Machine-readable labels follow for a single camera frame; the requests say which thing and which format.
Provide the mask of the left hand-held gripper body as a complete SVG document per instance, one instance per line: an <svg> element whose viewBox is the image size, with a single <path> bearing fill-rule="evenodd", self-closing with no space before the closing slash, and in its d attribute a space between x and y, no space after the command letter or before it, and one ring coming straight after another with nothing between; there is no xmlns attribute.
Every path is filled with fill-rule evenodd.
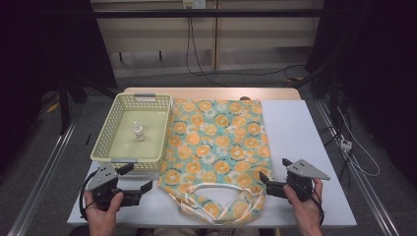
<svg viewBox="0 0 417 236"><path fill-rule="evenodd" d="M101 210L108 210L112 198L117 193L124 195L121 207L137 206L140 203L140 190L122 190L117 187L119 174L110 163L105 162L95 172L87 185L87 190L92 192L93 200Z"/></svg>

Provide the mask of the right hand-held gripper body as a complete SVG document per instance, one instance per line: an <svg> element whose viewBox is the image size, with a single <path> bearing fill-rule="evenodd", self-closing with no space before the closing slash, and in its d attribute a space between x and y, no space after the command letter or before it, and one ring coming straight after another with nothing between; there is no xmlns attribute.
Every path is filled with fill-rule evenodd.
<svg viewBox="0 0 417 236"><path fill-rule="evenodd" d="M314 178L322 180L330 179L323 171L304 159L292 162L291 165L286 167L286 170L287 177L285 183L269 180L268 195L286 199L283 186L289 185L296 193L298 199L301 202L306 202L312 197Z"/></svg>

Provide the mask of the pale yellow plastic basket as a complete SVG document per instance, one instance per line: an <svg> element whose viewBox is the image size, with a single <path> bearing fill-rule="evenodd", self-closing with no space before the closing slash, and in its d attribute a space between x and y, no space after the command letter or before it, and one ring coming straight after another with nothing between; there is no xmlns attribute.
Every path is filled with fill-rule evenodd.
<svg viewBox="0 0 417 236"><path fill-rule="evenodd" d="M90 159L109 162L115 168L134 163L136 171L158 171L164 156L166 129L172 99L167 94L126 93L116 95ZM134 134L138 122L146 138Z"/></svg>

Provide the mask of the small white dropper bottle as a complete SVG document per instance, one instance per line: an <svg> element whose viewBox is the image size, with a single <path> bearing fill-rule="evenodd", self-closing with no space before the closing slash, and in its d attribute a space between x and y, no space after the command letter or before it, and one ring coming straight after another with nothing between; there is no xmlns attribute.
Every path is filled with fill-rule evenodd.
<svg viewBox="0 0 417 236"><path fill-rule="evenodd" d="M133 131L139 142L142 142L146 138L143 127L138 122L134 123Z"/></svg>

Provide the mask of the orange flower print cloth bag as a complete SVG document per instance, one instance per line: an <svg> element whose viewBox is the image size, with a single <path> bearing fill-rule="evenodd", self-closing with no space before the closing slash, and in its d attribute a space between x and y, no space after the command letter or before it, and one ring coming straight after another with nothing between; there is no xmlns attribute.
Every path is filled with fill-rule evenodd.
<svg viewBox="0 0 417 236"><path fill-rule="evenodd" d="M258 100L176 99L158 186L179 211L213 225L246 224L266 199L273 176Z"/></svg>

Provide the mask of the person's left hand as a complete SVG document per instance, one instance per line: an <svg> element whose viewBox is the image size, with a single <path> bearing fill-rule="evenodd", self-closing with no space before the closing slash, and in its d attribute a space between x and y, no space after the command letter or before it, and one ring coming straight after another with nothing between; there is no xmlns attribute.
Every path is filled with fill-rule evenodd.
<svg viewBox="0 0 417 236"><path fill-rule="evenodd" d="M108 210L101 210L93 201L91 192L84 193L86 202L86 214L90 226L114 226L116 214L120 210L124 195L117 193L110 202Z"/></svg>

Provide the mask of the person's right hand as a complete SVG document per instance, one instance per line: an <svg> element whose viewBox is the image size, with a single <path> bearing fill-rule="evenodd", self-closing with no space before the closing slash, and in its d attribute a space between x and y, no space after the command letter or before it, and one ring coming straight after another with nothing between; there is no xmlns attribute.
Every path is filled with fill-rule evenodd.
<svg viewBox="0 0 417 236"><path fill-rule="evenodd" d="M316 204L312 200L301 202L289 185L285 185L283 190L289 203L293 207L298 228L310 226L318 226L321 228L320 210Z"/></svg>

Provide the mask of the black metal stand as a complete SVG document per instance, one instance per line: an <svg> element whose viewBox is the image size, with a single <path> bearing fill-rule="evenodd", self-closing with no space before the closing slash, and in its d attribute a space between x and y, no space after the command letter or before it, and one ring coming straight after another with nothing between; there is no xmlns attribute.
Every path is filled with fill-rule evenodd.
<svg viewBox="0 0 417 236"><path fill-rule="evenodd" d="M69 103L68 103L68 90L66 87L66 80L65 77L62 76L58 81L59 87L59 103L60 103L60 110L61 110L61 135L64 135L68 130L71 118L70 118L70 110L69 110Z"/></svg>

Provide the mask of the black horizontal metal bar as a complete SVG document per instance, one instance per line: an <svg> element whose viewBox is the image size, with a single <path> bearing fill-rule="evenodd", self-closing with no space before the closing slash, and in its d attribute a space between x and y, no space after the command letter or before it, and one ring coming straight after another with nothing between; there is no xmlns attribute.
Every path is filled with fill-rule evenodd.
<svg viewBox="0 0 417 236"><path fill-rule="evenodd" d="M106 10L94 11L96 18L308 18L327 15L317 9L202 9L202 10Z"/></svg>

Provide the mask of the aluminium floor rail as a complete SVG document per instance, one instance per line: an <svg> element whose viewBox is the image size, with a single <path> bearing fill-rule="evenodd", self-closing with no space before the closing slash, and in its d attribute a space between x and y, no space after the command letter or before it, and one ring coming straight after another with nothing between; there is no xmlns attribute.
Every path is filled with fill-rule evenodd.
<svg viewBox="0 0 417 236"><path fill-rule="evenodd" d="M386 207L378 196L377 192L369 181L369 175L364 172L360 164L357 162L353 153L348 153L347 149L342 146L344 138L342 134L336 131L333 122L330 120L330 112L327 105L322 102L317 102L317 107L320 110L324 121L329 125L330 133L341 152L343 161L346 164L347 170L350 172L350 176L353 177L364 196L364 199L369 206L374 218L380 225L385 236L400 236L399 230L396 228L391 216L389 215Z"/></svg>
<svg viewBox="0 0 417 236"><path fill-rule="evenodd" d="M34 187L30 191L30 195L26 199L23 208L20 210L7 236L26 235L30 223L41 203L49 182L56 171L65 148L73 135L77 123L77 120L72 121L64 133L58 137L53 151L50 153L40 176L37 178Z"/></svg>

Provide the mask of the white wall socket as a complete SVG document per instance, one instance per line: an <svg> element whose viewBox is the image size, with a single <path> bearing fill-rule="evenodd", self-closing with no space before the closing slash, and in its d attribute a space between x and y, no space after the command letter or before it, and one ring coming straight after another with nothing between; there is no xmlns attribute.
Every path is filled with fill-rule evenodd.
<svg viewBox="0 0 417 236"><path fill-rule="evenodd" d="M206 0L183 0L184 9L205 9L206 7Z"/></svg>

